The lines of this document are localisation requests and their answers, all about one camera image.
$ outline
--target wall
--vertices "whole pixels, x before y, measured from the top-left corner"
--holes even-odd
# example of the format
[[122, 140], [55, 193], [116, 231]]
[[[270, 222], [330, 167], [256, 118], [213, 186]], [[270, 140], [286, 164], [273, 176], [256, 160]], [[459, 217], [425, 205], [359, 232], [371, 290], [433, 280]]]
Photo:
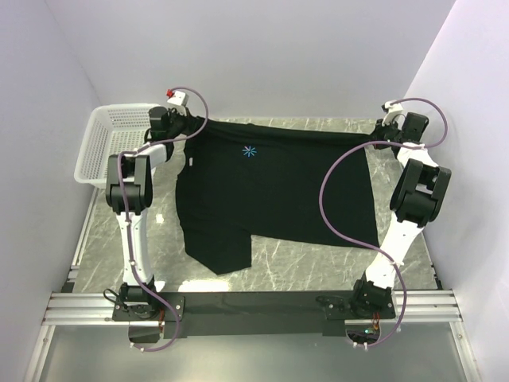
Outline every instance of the wall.
[[[509, 372], [508, 18], [505, 0], [457, 0], [407, 92], [438, 103], [451, 123], [432, 154], [453, 178], [425, 234], [486, 381], [507, 380]], [[441, 133], [437, 120], [427, 142]]]
[[0, 380], [25, 374], [91, 190], [73, 179], [99, 101], [47, 6], [0, 2]]
[[378, 117], [454, 0], [47, 2], [104, 103], [185, 84], [215, 116]]

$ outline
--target purple cable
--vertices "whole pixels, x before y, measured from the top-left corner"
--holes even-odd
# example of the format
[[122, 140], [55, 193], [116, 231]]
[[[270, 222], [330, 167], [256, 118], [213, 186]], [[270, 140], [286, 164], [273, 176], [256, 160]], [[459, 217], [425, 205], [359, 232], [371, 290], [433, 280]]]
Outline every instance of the purple cable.
[[350, 149], [349, 151], [347, 151], [343, 155], [341, 155], [332, 164], [331, 168], [328, 169], [327, 173], [325, 174], [324, 180], [321, 183], [320, 194], [318, 196], [318, 205], [320, 206], [320, 214], [321, 214], [321, 217], [324, 220], [325, 224], [327, 225], [328, 229], [330, 229], [332, 232], [334, 232], [336, 235], [338, 235], [343, 240], [346, 240], [346, 241], [348, 241], [350, 243], [353, 243], [353, 244], [360, 245], [360, 246], [368, 248], [368, 249], [372, 249], [373, 251], [377, 251], [377, 252], [381, 253], [382, 255], [384, 255], [393, 264], [394, 270], [396, 271], [396, 275], [398, 276], [399, 281], [401, 282], [401, 287], [403, 289], [403, 303], [402, 303], [401, 312], [400, 312], [400, 315], [398, 317], [398, 320], [394, 324], [394, 327], [392, 328], [392, 330], [385, 337], [379, 339], [377, 342], [375, 342], [373, 344], [368, 345], [367, 347], [372, 347], [372, 346], [377, 346], [377, 345], [382, 344], [384, 341], [389, 339], [389, 337], [391, 337], [396, 332], [398, 327], [401, 325], [401, 322], [403, 320], [403, 316], [405, 315], [405, 310], [406, 310], [406, 298], [407, 298], [406, 284], [405, 284], [405, 281], [403, 280], [403, 276], [401, 274], [401, 271], [399, 270], [398, 264], [396, 264], [394, 262], [394, 259], [387, 252], [385, 252], [383, 249], [381, 249], [379, 247], [376, 247], [374, 245], [371, 245], [369, 243], [364, 243], [363, 241], [360, 241], [360, 240], [357, 240], [357, 239], [353, 239], [353, 238], [351, 238], [349, 236], [346, 236], [343, 233], [341, 233], [338, 230], [336, 230], [332, 226], [331, 222], [328, 221], [328, 218], [325, 215], [325, 211], [324, 211], [324, 190], [325, 190], [325, 186], [327, 185], [327, 181], [328, 181], [328, 179], [331, 176], [332, 171], [334, 171], [334, 169], [348, 155], [353, 154], [357, 150], [363, 149], [366, 146], [370, 146], [370, 145], [388, 145], [388, 146], [402, 147], [402, 148], [410, 149], [410, 150], [421, 150], [423, 148], [436, 147], [436, 146], [440, 145], [442, 142], [444, 142], [445, 137], [447, 137], [447, 133], [449, 131], [449, 125], [447, 124], [447, 118], [445, 117], [445, 115], [442, 112], [442, 110], [435, 103], [433, 103], [433, 102], [431, 102], [431, 101], [429, 101], [427, 99], [424, 99], [424, 98], [404, 98], [404, 99], [399, 99], [399, 100], [394, 101], [393, 103], [391, 103], [391, 105], [393, 105], [395, 103], [406, 102], [406, 101], [421, 101], [421, 102], [424, 102], [424, 103], [427, 103], [427, 104], [433, 106], [438, 111], [438, 114], [440, 114], [440, 117], [442, 117], [442, 120], [444, 121], [444, 134], [442, 135], [442, 137], [436, 143], [434, 143], [432, 145], [424, 145], [424, 147], [422, 147], [422, 146], [405, 146], [405, 145], [402, 145], [401, 143], [387, 142], [387, 141], [371, 141], [371, 142], [366, 142], [366, 143], [363, 143], [361, 145], [358, 145], [358, 146]]
[[[137, 149], [136, 151], [123, 151], [119, 154], [119, 157], [118, 157], [118, 161], [117, 161], [117, 171], [119, 172], [119, 184], [120, 184], [120, 192], [122, 193], [122, 199], [123, 199], [123, 202], [124, 202], [124, 207], [125, 207], [125, 211], [126, 211], [126, 222], [127, 223], [130, 223], [131, 222], [131, 219], [129, 218], [129, 201], [127, 200], [127, 194], [126, 194], [126, 186], [124, 185], [124, 180], [122, 178], [122, 158], [126, 155], [136, 155], [136, 154], [140, 154], [142, 151], [148, 149], [149, 147], [153, 146], [153, 145], [158, 145], [158, 144], [161, 144], [161, 143], [171, 143], [171, 142], [178, 142], [178, 141], [186, 141], [188, 139], [191, 139], [193, 137], [196, 137], [204, 128], [205, 126], [207, 125], [207, 122], [208, 122], [208, 105], [207, 105], [207, 102], [205, 101], [205, 98], [199, 93], [197, 92], [196, 90], [193, 90], [191, 88], [187, 88], [187, 87], [183, 87], [183, 86], [179, 86], [177, 88], [173, 88], [171, 89], [172, 91], [176, 91], [176, 90], [187, 90], [188, 92], [191, 92], [191, 93], [194, 93], [198, 96], [198, 98], [201, 99], [201, 102], [203, 103], [204, 107], [205, 107], [205, 118], [204, 118], [204, 122], [203, 124], [201, 125], [201, 127], [195, 131], [194, 133], [192, 133], [191, 135], [188, 135], [186, 137], [182, 137], [182, 138], [172, 138], [172, 139], [164, 139], [162, 141], [158, 141], [158, 142], [151, 142], [149, 143], [148, 145], [144, 145], [143, 147], [140, 147], [139, 149]], [[126, 227], [126, 234], [127, 234], [127, 247], [129, 249], [129, 260], [131, 262], [135, 262], [134, 260], [134, 249], [133, 249], [133, 238], [132, 238], [132, 232], [131, 232], [131, 229], [130, 229], [130, 225], [127, 225]], [[164, 306], [166, 306], [171, 312], [172, 312], [172, 315], [175, 317], [175, 322], [176, 322], [176, 326], [175, 326], [175, 332], [173, 333], [173, 336], [172, 338], [167, 342], [165, 343], [164, 345], [162, 346], [159, 346], [158, 348], [144, 348], [143, 346], [140, 346], [140, 345], [134, 345], [134, 347], [136, 349], [140, 349], [141, 351], [143, 352], [158, 352], [159, 350], [163, 350], [163, 349], [166, 349], [168, 348], [172, 343], [175, 342], [175, 340], [177, 339], [178, 337], [178, 334], [179, 334], [179, 331], [180, 331], [180, 328], [181, 328], [181, 323], [180, 323], [180, 318], [178, 316], [178, 313], [175, 311], [175, 309], [166, 301], [164, 300], [161, 296], [159, 296], [157, 293], [154, 293], [153, 291], [151, 291], [149, 288], [147, 288], [142, 280], [140, 279], [140, 276], [138, 274], [138, 272], [136, 271], [136, 265], [134, 263], [134, 265], [131, 265], [130, 266], [130, 269], [131, 271], [133, 272], [133, 276], [134, 276], [134, 279], [136, 280], [136, 282], [138, 283], [138, 285], [146, 292], [148, 293], [149, 295], [151, 295], [152, 297], [154, 297], [155, 299], [157, 299], [161, 304], [163, 304]]]

